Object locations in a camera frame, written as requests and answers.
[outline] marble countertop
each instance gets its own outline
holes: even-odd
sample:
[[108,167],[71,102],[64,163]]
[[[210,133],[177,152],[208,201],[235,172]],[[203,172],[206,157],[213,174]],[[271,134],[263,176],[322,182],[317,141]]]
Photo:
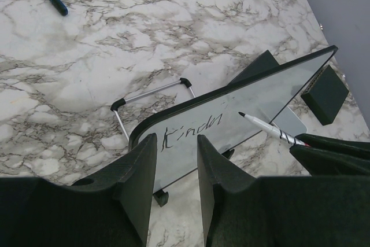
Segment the marble countertop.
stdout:
[[[62,1],[66,17],[48,0],[0,0],[1,176],[69,185],[127,151],[109,110],[115,100],[180,77],[201,95],[266,50],[282,64],[328,45],[307,0]],[[131,132],[188,98],[169,89],[125,106],[121,117]],[[351,95],[325,127],[300,97],[290,108],[308,133],[369,140]],[[254,176],[307,174],[263,133],[238,146],[231,161]],[[148,246],[203,246],[197,172],[168,191],[166,206],[153,201]]]

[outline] whiteboard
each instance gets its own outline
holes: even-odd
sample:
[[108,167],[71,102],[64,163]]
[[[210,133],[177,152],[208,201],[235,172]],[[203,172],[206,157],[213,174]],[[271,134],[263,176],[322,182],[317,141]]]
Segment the whiteboard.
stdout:
[[233,85],[176,105],[142,121],[130,136],[134,147],[147,135],[158,138],[154,191],[197,168],[197,135],[223,153],[260,132],[244,112],[270,122],[334,55],[335,46],[288,62]]

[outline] dry erase marker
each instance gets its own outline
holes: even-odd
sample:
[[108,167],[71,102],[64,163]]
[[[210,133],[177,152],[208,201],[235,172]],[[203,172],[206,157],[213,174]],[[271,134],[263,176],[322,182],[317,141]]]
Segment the dry erase marker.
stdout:
[[262,129],[263,131],[267,132],[267,134],[271,135],[272,137],[276,139],[283,140],[287,142],[289,145],[303,145],[309,147],[305,142],[302,142],[301,140],[298,140],[297,138],[294,138],[293,136],[289,135],[288,133],[282,131],[281,129],[274,127],[262,120],[260,120],[257,117],[253,117],[250,115],[247,115],[243,112],[239,112],[240,115],[242,115],[245,119],[247,119],[249,122],[254,124],[256,127]]

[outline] white object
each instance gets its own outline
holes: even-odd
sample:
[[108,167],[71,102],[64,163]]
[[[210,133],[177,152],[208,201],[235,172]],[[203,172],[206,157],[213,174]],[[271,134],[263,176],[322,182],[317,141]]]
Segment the white object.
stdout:
[[245,119],[247,119],[249,122],[254,124],[256,127],[262,129],[272,137],[276,139],[283,140],[287,142],[289,145],[303,145],[307,146],[306,143],[302,142],[301,140],[298,140],[297,138],[294,138],[293,136],[289,135],[288,133],[282,131],[281,129],[274,127],[265,121],[260,120],[257,117],[250,116],[248,114],[245,114],[243,112],[239,112],[241,116],[243,116]]

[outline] whiteboard stand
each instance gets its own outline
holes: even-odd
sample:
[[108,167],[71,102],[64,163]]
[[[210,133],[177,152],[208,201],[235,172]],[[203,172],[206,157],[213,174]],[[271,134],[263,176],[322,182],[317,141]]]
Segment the whiteboard stand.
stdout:
[[[148,91],[148,92],[143,93],[141,95],[137,95],[135,97],[127,98],[127,99],[121,98],[118,101],[115,101],[111,105],[110,110],[113,111],[113,113],[116,115],[117,120],[118,120],[118,122],[119,122],[119,124],[120,124],[120,126],[122,128],[122,132],[125,135],[127,141],[130,141],[129,140],[130,137],[128,136],[128,134],[126,132],[126,129],[125,129],[124,125],[123,125],[123,122],[122,122],[122,120],[120,118],[120,115],[118,114],[118,108],[121,107],[121,106],[123,106],[123,105],[125,105],[125,104],[129,104],[130,102],[137,101],[138,99],[147,97],[148,95],[153,95],[153,94],[155,94],[157,92],[163,91],[165,89],[171,88],[171,87],[176,86],[176,85],[179,85],[179,84],[185,85],[189,89],[189,91],[190,91],[191,95],[193,96],[193,98],[196,97],[195,94],[194,94],[194,92],[193,92],[193,90],[192,90],[192,88],[191,88],[190,81],[188,79],[186,79],[186,78],[180,78],[180,80],[178,80],[176,82],[172,82],[170,84],[167,84],[167,85],[164,85],[162,87],[156,88],[154,90]],[[160,207],[163,207],[168,202],[168,197],[169,197],[168,196],[168,192],[164,192],[162,189],[161,190],[158,190],[157,192],[155,192],[153,194],[153,196],[156,199],[156,201],[158,202],[158,204],[160,205]]]

